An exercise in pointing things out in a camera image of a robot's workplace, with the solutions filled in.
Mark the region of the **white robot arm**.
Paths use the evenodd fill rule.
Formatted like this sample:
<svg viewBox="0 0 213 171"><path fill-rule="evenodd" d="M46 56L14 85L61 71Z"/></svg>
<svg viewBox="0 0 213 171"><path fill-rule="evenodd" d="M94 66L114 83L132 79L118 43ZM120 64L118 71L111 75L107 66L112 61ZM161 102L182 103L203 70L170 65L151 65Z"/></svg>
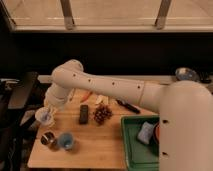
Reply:
<svg viewBox="0 0 213 171"><path fill-rule="evenodd" d="M213 171L213 94L194 81L167 86L90 75L70 60L52 72L45 101L63 106L74 88L123 100L160 115L159 171Z"/></svg>

